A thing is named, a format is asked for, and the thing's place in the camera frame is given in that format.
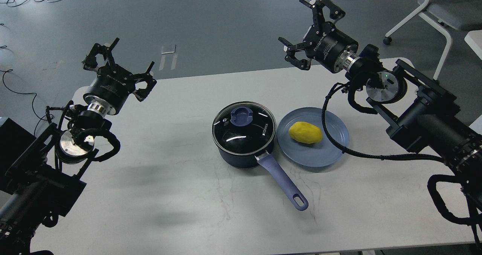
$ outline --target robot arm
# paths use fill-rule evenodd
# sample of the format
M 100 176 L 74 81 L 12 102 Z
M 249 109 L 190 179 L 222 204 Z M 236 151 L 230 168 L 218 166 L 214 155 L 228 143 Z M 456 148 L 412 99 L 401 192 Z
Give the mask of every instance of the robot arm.
M 308 70 L 310 61 L 294 57 L 294 53 L 305 51 L 310 60 L 315 59 L 332 73 L 345 70 L 345 77 L 348 79 L 348 83 L 337 84 L 340 85 L 337 89 L 336 86 L 332 88 L 323 111 L 326 110 L 330 97 L 341 89 L 348 93 L 348 103 L 357 111 L 380 114 L 389 123 L 386 130 L 388 136 L 408 152 L 418 153 L 427 146 L 431 147 L 454 174 L 434 175 L 429 179 L 428 190 L 437 210 L 444 218 L 457 224 L 482 224 L 482 215 L 477 212 L 477 209 L 482 211 L 482 136 L 455 118 L 460 111 L 459 106 L 454 103 L 456 97 L 402 60 L 396 62 L 395 68 L 387 70 L 379 60 L 378 48 L 371 44 L 357 54 L 358 43 L 335 27 L 336 21 L 343 18 L 345 13 L 330 0 L 300 2 L 312 9 L 313 25 L 300 44 L 292 45 L 279 37 L 279 41 L 285 45 L 285 60 L 301 70 Z M 324 6 L 330 9 L 330 18 L 334 22 L 324 20 Z M 391 104 L 404 97 L 407 81 L 418 87 L 417 96 L 413 104 L 397 116 L 383 104 Z M 364 87 L 370 107 L 363 107 L 355 102 L 355 93 Z M 329 135 L 325 124 L 323 127 L 330 141 L 343 152 L 358 157 L 380 159 L 381 156 L 361 154 L 339 145 Z M 470 217 L 455 217 L 448 211 L 436 189 L 439 182 L 462 185 L 461 191 L 467 197 Z

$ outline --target pot lid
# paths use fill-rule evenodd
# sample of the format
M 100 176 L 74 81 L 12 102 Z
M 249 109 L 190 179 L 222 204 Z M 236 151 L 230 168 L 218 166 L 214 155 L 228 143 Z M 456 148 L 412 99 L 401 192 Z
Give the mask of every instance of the pot lid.
M 225 107 L 212 123 L 212 138 L 225 152 L 250 155 L 267 147 L 276 134 L 272 113 L 255 102 L 236 102 Z

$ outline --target white chair leg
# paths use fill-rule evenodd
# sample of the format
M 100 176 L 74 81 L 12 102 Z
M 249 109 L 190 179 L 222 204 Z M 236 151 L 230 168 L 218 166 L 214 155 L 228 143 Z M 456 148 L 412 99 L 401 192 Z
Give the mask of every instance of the white chair leg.
M 433 79 L 437 80 L 439 78 L 439 74 L 442 69 L 442 66 L 444 66 L 445 60 L 447 59 L 447 55 L 449 54 L 451 44 L 452 44 L 452 37 L 447 29 L 445 29 L 442 25 L 437 23 L 435 20 L 432 20 L 429 16 L 427 16 L 427 14 L 422 12 L 418 14 L 418 16 L 420 16 L 420 18 L 423 18 L 428 24 L 432 25 L 433 28 L 437 29 L 437 31 L 439 31 L 447 39 L 447 44 L 445 45 L 444 52 L 442 52 L 442 56 L 440 58 L 437 69 L 435 70 L 435 74 L 433 76 Z
M 425 0 L 423 3 L 418 6 L 414 11 L 412 11 L 408 16 L 406 16 L 403 20 L 401 20 L 395 27 L 393 27 L 390 31 L 388 31 L 385 34 L 385 37 L 390 37 L 396 30 L 398 30 L 400 27 L 402 27 L 405 23 L 407 23 L 409 20 L 411 20 L 413 17 L 415 17 L 418 13 L 423 11 L 429 4 L 430 0 Z

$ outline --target chair wheel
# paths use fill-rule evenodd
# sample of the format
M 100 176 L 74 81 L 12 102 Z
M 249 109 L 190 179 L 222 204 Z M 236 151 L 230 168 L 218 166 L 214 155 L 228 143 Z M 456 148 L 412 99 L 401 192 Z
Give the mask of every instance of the chair wheel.
M 392 41 L 391 37 L 386 37 L 383 39 L 383 44 L 390 45 L 391 41 Z

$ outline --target saucepan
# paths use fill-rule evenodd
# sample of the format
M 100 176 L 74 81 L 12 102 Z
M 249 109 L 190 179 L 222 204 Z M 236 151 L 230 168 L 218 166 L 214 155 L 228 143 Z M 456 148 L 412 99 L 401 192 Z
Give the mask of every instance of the saucepan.
M 256 102 L 230 104 L 217 114 L 212 123 L 212 138 L 228 164 L 239 169 L 261 165 L 296 209 L 306 210 L 308 201 L 305 196 L 271 155 L 275 136 L 273 114 Z

